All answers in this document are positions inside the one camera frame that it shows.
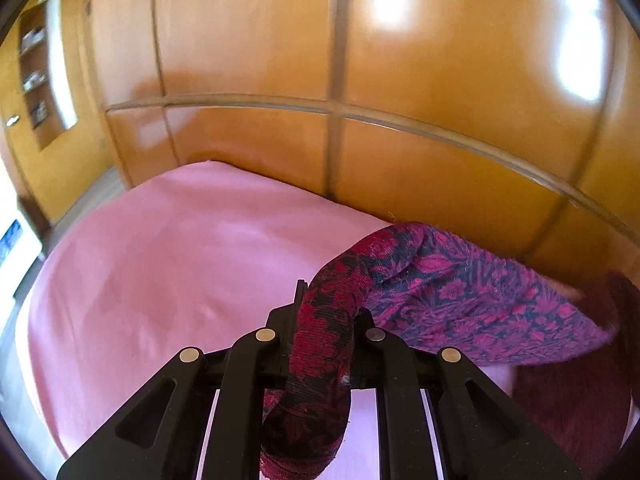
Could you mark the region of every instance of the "round metal rivet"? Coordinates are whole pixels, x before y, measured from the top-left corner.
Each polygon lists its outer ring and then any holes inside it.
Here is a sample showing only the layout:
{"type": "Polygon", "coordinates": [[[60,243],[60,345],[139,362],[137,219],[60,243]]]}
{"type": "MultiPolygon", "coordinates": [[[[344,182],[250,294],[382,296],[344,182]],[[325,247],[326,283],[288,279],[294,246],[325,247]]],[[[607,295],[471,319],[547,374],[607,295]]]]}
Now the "round metal rivet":
{"type": "Polygon", "coordinates": [[[185,348],[180,352],[180,361],[183,363],[193,363],[200,357],[200,351],[197,348],[185,348]]]}
{"type": "Polygon", "coordinates": [[[442,358],[447,363],[457,363],[458,361],[460,361],[460,359],[462,359],[462,355],[460,355],[460,352],[458,352],[455,348],[445,348],[442,351],[442,358]]]}
{"type": "Polygon", "coordinates": [[[258,330],[258,332],[255,333],[255,338],[258,341],[263,341],[263,342],[273,341],[275,337],[276,337],[276,333],[273,330],[271,330],[271,328],[261,328],[260,330],[258,330]]]}
{"type": "Polygon", "coordinates": [[[385,338],[385,331],[381,328],[369,328],[367,330],[367,339],[369,341],[382,341],[385,338]]]}

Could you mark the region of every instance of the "gray floor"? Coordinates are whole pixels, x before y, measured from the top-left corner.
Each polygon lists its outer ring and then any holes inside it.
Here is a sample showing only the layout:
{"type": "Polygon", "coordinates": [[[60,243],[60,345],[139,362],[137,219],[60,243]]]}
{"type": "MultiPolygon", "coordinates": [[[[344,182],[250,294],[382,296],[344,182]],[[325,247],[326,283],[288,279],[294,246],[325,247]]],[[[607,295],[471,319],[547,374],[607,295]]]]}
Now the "gray floor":
{"type": "MultiPolygon", "coordinates": [[[[115,168],[108,170],[76,202],[44,240],[50,253],[62,237],[89,211],[125,192],[115,168]]],[[[54,480],[64,459],[56,448],[28,397],[15,350],[15,321],[22,302],[33,285],[42,262],[36,261],[15,293],[16,305],[0,336],[0,413],[15,439],[47,480],[54,480]]]]}

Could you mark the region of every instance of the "mattress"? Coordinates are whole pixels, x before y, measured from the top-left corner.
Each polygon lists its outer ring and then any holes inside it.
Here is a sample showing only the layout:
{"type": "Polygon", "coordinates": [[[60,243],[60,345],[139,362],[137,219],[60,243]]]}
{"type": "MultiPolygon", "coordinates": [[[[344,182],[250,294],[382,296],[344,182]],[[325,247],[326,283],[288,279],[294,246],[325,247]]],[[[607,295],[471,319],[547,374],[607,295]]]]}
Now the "mattress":
{"type": "MultiPolygon", "coordinates": [[[[16,345],[37,412],[65,457],[179,349],[228,348],[293,300],[296,281],[388,225],[220,162],[155,177],[57,245],[16,345]]],[[[509,391],[513,370],[486,370],[509,391]]],[[[322,478],[377,478],[374,393],[354,392],[322,478]]]]}

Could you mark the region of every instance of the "red and black fabric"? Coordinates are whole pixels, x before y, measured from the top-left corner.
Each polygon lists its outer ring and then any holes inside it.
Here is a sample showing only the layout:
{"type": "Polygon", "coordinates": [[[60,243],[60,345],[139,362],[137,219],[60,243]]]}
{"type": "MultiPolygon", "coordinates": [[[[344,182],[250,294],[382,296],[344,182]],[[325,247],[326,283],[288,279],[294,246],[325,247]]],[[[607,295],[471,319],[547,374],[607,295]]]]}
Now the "red and black fabric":
{"type": "Polygon", "coordinates": [[[271,480],[317,477],[348,422],[353,323],[376,324],[410,346],[456,346],[478,365],[562,362],[610,342],[522,264],[426,224],[375,232],[324,266],[298,313],[284,392],[267,392],[260,467],[271,480]]]}

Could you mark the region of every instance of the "pink bed sheet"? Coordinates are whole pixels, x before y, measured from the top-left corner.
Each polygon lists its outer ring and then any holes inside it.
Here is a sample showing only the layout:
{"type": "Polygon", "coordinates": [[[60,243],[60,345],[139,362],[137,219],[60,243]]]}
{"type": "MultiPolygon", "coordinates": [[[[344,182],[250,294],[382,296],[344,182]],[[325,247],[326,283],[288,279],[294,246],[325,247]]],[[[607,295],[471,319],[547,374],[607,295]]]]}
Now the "pink bed sheet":
{"type": "MultiPolygon", "coordinates": [[[[16,333],[31,400],[60,451],[78,449],[179,349],[228,348],[290,303],[296,280],[386,225],[220,162],[162,174],[88,215],[46,261],[16,333]]],[[[510,389],[511,368],[487,371],[510,389]]],[[[323,478],[377,477],[369,397],[354,396],[323,478]]]]}

